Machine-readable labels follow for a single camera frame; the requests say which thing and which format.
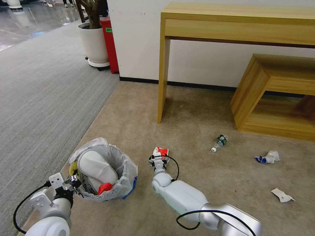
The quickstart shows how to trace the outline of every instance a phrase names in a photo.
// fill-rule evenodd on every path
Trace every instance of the plastic bottle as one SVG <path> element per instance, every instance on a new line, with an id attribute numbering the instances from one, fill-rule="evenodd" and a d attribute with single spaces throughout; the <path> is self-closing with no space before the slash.
<path id="1" fill-rule="evenodd" d="M 220 136 L 217 137 L 217 142 L 216 142 L 216 144 L 214 145 L 213 148 L 211 148 L 211 151 L 216 152 L 218 148 L 220 148 L 220 147 L 226 145 L 227 140 L 228 140 L 227 135 L 222 135 L 222 134 L 220 134 Z"/>

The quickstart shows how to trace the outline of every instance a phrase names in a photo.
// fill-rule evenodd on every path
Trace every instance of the wooden stool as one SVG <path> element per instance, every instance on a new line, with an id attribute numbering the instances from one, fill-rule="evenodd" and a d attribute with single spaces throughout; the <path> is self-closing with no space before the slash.
<path id="1" fill-rule="evenodd" d="M 261 99 L 266 90 L 305 96 Z M 315 58 L 253 54 L 231 108 L 240 131 L 315 141 Z"/>

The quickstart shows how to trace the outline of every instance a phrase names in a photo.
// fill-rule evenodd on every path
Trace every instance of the wooden console table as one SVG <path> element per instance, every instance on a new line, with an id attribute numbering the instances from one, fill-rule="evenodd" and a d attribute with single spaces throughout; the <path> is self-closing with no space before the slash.
<path id="1" fill-rule="evenodd" d="M 315 8 L 167 5 L 161 12 L 158 123 L 166 98 L 171 39 L 315 48 Z"/>

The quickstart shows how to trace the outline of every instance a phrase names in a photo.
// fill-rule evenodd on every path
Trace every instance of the shiny floor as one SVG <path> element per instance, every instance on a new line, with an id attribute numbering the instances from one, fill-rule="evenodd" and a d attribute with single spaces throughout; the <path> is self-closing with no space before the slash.
<path id="1" fill-rule="evenodd" d="M 0 7 L 0 51 L 80 18 L 75 7 L 65 8 L 60 2 L 53 7 L 31 2 L 19 11 Z"/>

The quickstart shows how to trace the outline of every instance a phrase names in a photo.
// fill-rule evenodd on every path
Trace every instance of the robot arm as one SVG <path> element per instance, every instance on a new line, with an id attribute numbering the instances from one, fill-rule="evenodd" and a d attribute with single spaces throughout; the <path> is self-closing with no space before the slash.
<path id="1" fill-rule="evenodd" d="M 70 235 L 73 193 L 81 182 L 75 175 L 64 180 L 61 173 L 50 176 L 49 182 L 56 191 L 56 195 L 53 196 L 46 188 L 32 196 L 30 202 L 36 210 L 40 211 L 41 220 L 26 232 L 26 236 Z"/>
<path id="2" fill-rule="evenodd" d="M 161 156 L 160 153 L 149 158 L 148 163 L 155 167 L 152 188 L 180 215 L 186 214 L 183 217 L 200 222 L 210 230 L 219 230 L 221 236 L 261 235 L 261 223 L 254 217 L 229 204 L 212 205 L 199 190 L 183 181 L 172 179 L 165 170 L 167 162 L 168 157 Z"/>

